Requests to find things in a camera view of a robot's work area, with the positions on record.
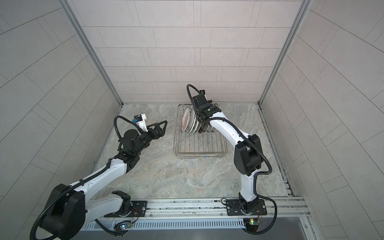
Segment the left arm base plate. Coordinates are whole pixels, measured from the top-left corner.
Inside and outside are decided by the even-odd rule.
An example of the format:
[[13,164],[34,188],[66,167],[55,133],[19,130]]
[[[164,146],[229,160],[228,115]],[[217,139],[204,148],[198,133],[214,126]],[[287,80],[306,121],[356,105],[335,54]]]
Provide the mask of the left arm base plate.
[[140,218],[146,214],[147,201],[123,202],[120,209],[115,213],[105,215],[105,218]]

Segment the white black radial stripe plate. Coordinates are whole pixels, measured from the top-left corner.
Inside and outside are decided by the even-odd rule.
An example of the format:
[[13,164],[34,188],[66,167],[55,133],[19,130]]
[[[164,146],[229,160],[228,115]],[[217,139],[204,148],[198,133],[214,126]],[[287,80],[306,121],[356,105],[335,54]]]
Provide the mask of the white black radial stripe plate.
[[201,123],[199,122],[199,111],[197,105],[195,105],[195,128],[194,128],[194,133],[197,133],[201,127]]

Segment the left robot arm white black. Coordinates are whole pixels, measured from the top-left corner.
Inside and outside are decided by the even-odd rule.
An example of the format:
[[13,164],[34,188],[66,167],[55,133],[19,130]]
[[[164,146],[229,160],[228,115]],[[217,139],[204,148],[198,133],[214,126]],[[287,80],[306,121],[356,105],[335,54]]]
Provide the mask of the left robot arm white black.
[[134,168],[140,160],[141,152],[151,141],[163,137],[167,121],[147,126],[145,121],[130,121],[124,117],[114,118],[114,128],[119,139],[118,153],[108,159],[104,168],[70,185],[56,186],[43,211],[35,220],[29,238],[37,238],[41,228],[51,234],[51,240],[70,240],[87,223],[105,215],[131,211],[131,197],[115,191],[108,197],[93,200],[93,196],[115,179]]

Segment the dark striped rim plate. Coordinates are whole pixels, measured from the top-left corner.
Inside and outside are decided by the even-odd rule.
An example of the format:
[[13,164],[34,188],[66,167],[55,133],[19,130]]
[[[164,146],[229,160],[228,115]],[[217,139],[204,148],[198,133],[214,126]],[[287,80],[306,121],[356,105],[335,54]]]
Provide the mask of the dark striped rim plate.
[[202,123],[202,126],[201,126],[201,129],[199,130],[199,133],[204,133],[208,130],[208,127],[209,127],[209,121],[205,121],[204,123]]

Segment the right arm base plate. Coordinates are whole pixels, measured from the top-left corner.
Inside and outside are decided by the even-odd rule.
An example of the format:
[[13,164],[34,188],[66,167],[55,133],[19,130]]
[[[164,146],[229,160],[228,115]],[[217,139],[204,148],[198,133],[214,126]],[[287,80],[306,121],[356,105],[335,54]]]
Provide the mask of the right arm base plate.
[[266,204],[262,199],[254,199],[247,203],[243,199],[223,199],[228,216],[266,216]]

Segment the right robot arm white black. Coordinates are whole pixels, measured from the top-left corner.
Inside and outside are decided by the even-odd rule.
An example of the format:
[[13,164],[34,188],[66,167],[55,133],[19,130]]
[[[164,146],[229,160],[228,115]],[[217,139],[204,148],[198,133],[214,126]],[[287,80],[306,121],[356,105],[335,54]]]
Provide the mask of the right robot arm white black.
[[210,124],[233,145],[234,164],[242,175],[240,207],[245,214],[254,212],[262,197],[257,192],[257,178],[273,172],[270,162],[263,154],[260,138],[240,130],[203,93],[190,96],[190,100],[197,120],[202,124]]

